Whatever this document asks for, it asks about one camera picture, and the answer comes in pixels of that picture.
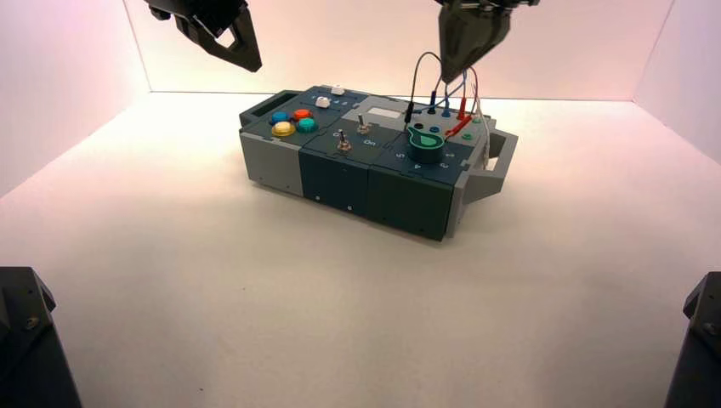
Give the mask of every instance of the blue button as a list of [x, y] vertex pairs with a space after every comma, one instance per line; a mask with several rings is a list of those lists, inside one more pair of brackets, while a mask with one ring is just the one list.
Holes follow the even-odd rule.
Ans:
[[275, 125], [278, 122], [288, 122], [290, 120], [290, 117], [286, 112], [276, 112], [273, 114], [273, 116], [270, 118], [270, 124]]

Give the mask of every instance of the carrying handle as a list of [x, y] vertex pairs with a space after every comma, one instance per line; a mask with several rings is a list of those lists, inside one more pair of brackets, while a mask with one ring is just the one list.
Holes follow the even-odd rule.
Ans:
[[493, 170], [479, 167], [469, 170], [468, 183], [463, 195], [464, 204], [493, 196], [501, 191], [517, 144], [518, 136], [500, 130], [493, 130], [491, 142], [489, 143], [489, 157], [498, 158], [496, 166]]

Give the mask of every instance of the red terminal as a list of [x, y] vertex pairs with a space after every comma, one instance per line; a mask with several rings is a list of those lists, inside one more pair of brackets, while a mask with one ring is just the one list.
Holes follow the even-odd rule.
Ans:
[[293, 112], [293, 120], [299, 122], [301, 119], [306, 117], [313, 117], [313, 113], [308, 109], [298, 109]]
[[463, 99], [461, 99], [461, 109], [458, 110], [457, 119], [459, 121], [462, 121], [465, 116], [466, 116], [466, 97], [464, 96]]
[[473, 119], [471, 115], [467, 115], [466, 117], [464, 117], [463, 120], [456, 125], [456, 127], [446, 132], [446, 139], [458, 134], [458, 132], [460, 132], [463, 127], [465, 127], [466, 125], [468, 125], [469, 122], [471, 122], [471, 119]]

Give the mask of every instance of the display screen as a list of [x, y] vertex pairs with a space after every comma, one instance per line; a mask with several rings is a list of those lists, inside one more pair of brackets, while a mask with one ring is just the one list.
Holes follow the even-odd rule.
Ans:
[[371, 108], [368, 113], [372, 113], [373, 115], [390, 117], [392, 119], [398, 119], [400, 117], [400, 112], [383, 108]]

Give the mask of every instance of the teal button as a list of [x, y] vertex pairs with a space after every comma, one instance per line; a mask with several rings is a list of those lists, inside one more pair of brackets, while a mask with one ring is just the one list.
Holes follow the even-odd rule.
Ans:
[[318, 125], [315, 124], [315, 120], [310, 117], [305, 117], [298, 121], [298, 131], [300, 133], [310, 133], [318, 129]]

